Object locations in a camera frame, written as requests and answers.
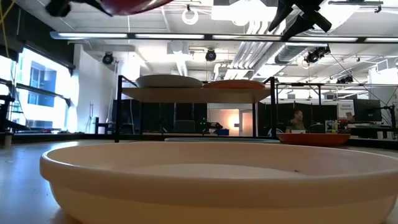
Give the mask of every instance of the orange plate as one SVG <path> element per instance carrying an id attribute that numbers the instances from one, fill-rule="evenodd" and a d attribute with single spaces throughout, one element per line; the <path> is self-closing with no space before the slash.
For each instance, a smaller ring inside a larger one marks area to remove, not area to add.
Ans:
<path id="1" fill-rule="evenodd" d="M 207 83 L 204 88 L 244 88 L 262 90 L 265 88 L 264 84 L 251 80 L 222 80 Z"/>
<path id="2" fill-rule="evenodd" d="M 304 146 L 339 146 L 344 144 L 350 134 L 277 134 L 279 140 L 288 144 Z"/>

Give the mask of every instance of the floor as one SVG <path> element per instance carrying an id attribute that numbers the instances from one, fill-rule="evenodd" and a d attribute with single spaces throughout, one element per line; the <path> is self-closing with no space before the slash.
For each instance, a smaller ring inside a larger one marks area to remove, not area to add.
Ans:
<path id="1" fill-rule="evenodd" d="M 64 214 L 53 199 L 47 181 L 39 174 L 39 158 L 43 152 L 51 149 L 111 142 L 86 140 L 20 144 L 10 149 L 0 149 L 0 223 L 78 224 Z M 350 149 L 398 157 L 398 151 Z M 398 224 L 398 204 L 386 224 Z"/>

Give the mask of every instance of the white bowl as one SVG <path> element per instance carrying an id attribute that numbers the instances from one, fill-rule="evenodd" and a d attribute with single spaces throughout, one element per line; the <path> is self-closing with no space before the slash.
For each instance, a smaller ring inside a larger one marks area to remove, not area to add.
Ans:
<path id="1" fill-rule="evenodd" d="M 84 224 L 375 224 L 398 159 L 281 144 L 135 142 L 46 152 L 40 173 Z"/>
<path id="2" fill-rule="evenodd" d="M 140 88 L 201 88 L 203 83 L 192 77 L 181 75 L 144 75 L 137 78 L 136 83 Z"/>

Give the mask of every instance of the ceiling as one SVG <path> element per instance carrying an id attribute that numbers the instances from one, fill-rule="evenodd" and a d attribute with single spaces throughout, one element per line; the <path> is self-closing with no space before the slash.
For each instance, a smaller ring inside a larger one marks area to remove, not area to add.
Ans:
<path id="1" fill-rule="evenodd" d="M 183 4 L 166 5 L 164 15 L 161 9 L 154 9 L 134 16 L 114 17 L 108 17 L 85 4 L 73 4 L 72 11 L 67 17 L 54 19 L 44 11 L 44 5 L 48 2 L 49 0 L 17 0 L 18 5 L 57 31 L 242 34 L 247 32 L 249 27 L 248 25 L 237 26 L 231 21 L 212 20 L 211 6 L 213 0 L 201 1 L 201 4 L 198 1 L 191 2 L 193 7 L 201 10 L 198 13 L 198 22 L 194 25 L 188 25 L 182 20 L 182 12 L 185 9 Z M 373 12 L 375 7 L 357 10 L 330 35 L 396 35 L 396 30 L 398 30 L 398 22 L 396 22 L 398 21 L 398 1 L 395 3 L 394 0 L 386 0 L 386 2 L 388 4 L 378 14 Z M 237 17 L 239 16 L 244 17 L 244 11 Z M 91 40 L 85 43 L 91 45 L 134 45 L 150 68 L 149 70 L 142 70 L 142 75 L 146 75 L 148 73 L 170 73 L 177 70 L 176 63 L 172 58 L 166 57 L 168 42 L 167 40 Z M 187 68 L 189 71 L 196 70 L 195 76 L 198 78 L 208 79 L 206 71 L 213 72 L 216 63 L 232 61 L 240 45 L 240 42 L 188 41 L 193 59 L 186 62 Z M 215 49 L 217 61 L 206 62 L 207 48 Z M 287 66 L 281 70 L 283 75 L 279 77 L 279 80 L 281 82 L 303 82 L 308 80 L 309 76 L 312 82 L 325 82 L 329 80 L 330 76 L 355 67 L 354 76 L 359 81 L 365 82 L 368 68 L 374 66 L 375 62 L 381 61 L 386 56 L 398 56 L 398 45 L 392 44 L 330 44 L 330 48 L 334 58 L 328 55 L 310 69 L 302 67 L 302 57 L 296 58 L 292 63 L 294 66 Z M 100 52 L 93 56 L 101 58 L 103 56 L 101 54 Z M 258 74 L 256 80 L 265 78 L 267 77 Z"/>

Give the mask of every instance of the bowl rim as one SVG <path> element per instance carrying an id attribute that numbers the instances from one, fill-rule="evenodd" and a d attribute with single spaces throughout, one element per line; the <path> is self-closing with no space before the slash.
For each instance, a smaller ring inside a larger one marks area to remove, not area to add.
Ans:
<path id="1" fill-rule="evenodd" d="M 250 144 L 240 142 L 128 142 L 118 144 L 154 143 Z M 73 147 L 93 147 L 93 145 Z M 222 208 L 303 208 L 365 202 L 398 194 L 398 166 L 396 169 L 363 174 L 297 178 L 211 179 L 164 177 L 161 175 L 113 172 L 111 170 L 67 164 L 49 158 L 48 154 L 56 150 L 61 149 L 45 152 L 40 158 L 40 173 L 51 185 L 102 197 L 134 200 L 142 203 Z M 350 152 L 373 154 L 361 151 Z M 374 155 L 398 161 L 395 157 L 380 154 Z"/>

